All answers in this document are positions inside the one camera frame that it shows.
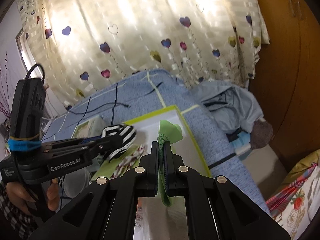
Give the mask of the person's left hand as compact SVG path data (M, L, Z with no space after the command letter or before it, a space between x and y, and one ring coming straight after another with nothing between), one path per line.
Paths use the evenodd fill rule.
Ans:
M9 197L9 200L15 205L18 209L23 211L26 215L31 215L28 210L27 202L34 203L35 200L31 195L26 191L21 183L13 182L6 185L6 192ZM59 207L59 185L58 179L53 179L50 187L47 190L47 205L49 210L56 211Z

